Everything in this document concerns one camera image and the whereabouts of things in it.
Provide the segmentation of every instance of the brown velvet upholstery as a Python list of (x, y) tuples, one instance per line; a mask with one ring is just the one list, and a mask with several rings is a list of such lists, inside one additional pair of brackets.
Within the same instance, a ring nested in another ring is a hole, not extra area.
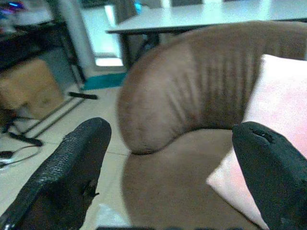
[(255, 229), (205, 180), (230, 149), (260, 57), (304, 59), (307, 24), (249, 22), (212, 26), (150, 51), (130, 70), (118, 121), (130, 155), (123, 194), (138, 226)]

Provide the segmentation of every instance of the black cable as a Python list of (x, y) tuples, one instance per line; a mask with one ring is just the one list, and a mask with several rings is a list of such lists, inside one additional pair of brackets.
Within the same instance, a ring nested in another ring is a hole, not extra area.
[(36, 145), (30, 145), (30, 146), (25, 146), (25, 147), (22, 147), (22, 148), (20, 148), (20, 149), (18, 149), (18, 150), (16, 150), (16, 151), (14, 151), (14, 152), (13, 152), (13, 154), (15, 154), (15, 153), (17, 153), (17, 152), (19, 152), (19, 151), (21, 151), (21, 150), (23, 150), (23, 149), (26, 149), (26, 148), (31, 148), (31, 147), (37, 147), (37, 148), (38, 148), (38, 150), (36, 151), (36, 153), (32, 154), (31, 156), (28, 156), (28, 157), (22, 158), (22, 159), (17, 160), (17, 161), (9, 162), (9, 163), (5, 163), (5, 162), (1, 162), (1, 161), (0, 161), (0, 169), (1, 169), (1, 168), (3, 168), (3, 167), (5, 167), (5, 166), (7, 166), (7, 165), (10, 165), (10, 164), (15, 164), (15, 163), (18, 163), (18, 162), (21, 162), (21, 161), (27, 160), (27, 159), (32, 158), (32, 157), (34, 157), (34, 156), (36, 156), (37, 154), (39, 154), (39, 153), (40, 153), (41, 149), (39, 148), (39, 146), (36, 146)]
[(31, 147), (36, 147), (36, 145), (30, 145), (30, 146), (25, 146), (25, 147), (22, 147), (22, 148), (19, 148), (18, 150), (15, 150), (15, 151), (0, 151), (0, 158), (11, 158), (13, 157), (13, 155), (23, 149), (26, 149), (26, 148), (31, 148)]

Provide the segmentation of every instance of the table leg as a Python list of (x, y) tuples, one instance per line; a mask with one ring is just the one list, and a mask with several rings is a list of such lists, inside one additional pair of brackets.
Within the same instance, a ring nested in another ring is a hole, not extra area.
[[(79, 76), (81, 78), (82, 83), (84, 84), (86, 82), (86, 77), (84, 75), (84, 72), (82, 70), (82, 68), (79, 65), (79, 61), (78, 61), (78, 57), (77, 57), (77, 52), (76, 49), (73, 45), (73, 42), (71, 40), (71, 36), (69, 34), (67, 25), (64, 24), (61, 26), (62, 29), (62, 35), (64, 37), (60, 37), (60, 42), (62, 43), (62, 46), (64, 48), (65, 54), (68, 57), (68, 60), (71, 64), (73, 64), (76, 68), (77, 71), (79, 73)], [(75, 78), (75, 81), (78, 82), (73, 70), (72, 70), (73, 76)]]
[(160, 36), (159, 36), (159, 34), (152, 35), (152, 40), (153, 40), (153, 44), (155, 46), (160, 45)]
[(121, 43), (123, 44), (124, 65), (127, 67), (127, 70), (129, 70), (132, 66), (131, 52), (130, 52), (130, 47), (129, 47), (129, 38), (127, 34), (121, 34), (120, 38), (121, 38)]

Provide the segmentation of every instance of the white pillow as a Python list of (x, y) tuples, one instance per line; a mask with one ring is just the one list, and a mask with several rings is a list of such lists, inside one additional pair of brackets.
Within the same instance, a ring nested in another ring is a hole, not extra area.
[[(307, 158), (307, 62), (263, 55), (243, 121), (258, 122), (282, 134)], [(269, 229), (246, 186), (233, 148), (206, 182), (251, 221)]]

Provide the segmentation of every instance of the tiled floor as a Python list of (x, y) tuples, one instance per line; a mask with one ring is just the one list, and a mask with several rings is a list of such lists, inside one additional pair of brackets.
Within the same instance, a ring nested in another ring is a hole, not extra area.
[[(119, 87), (87, 91), (87, 93), (98, 95), (99, 100), (86, 100), (42, 134), (39, 138), (44, 142), (44, 146), (37, 156), (0, 171), (0, 215), (15, 199), (23, 184), (36, 168), (55, 150), (64, 135), (74, 130), (86, 119), (101, 117), (111, 124), (112, 138), (99, 178), (97, 192), (100, 195), (95, 197), (88, 209), (82, 230), (95, 229), (96, 216), (100, 204), (108, 205), (119, 213), (121, 217), (129, 221), (120, 190), (121, 174), (124, 163), (129, 155), (129, 150), (120, 137), (116, 122), (116, 99), (118, 92)], [(6, 136), (0, 138), (0, 150), (15, 150), (22, 146), (26, 146), (26, 144)], [(28, 150), (29, 153), (31, 151), (35, 151), (35, 148)]]

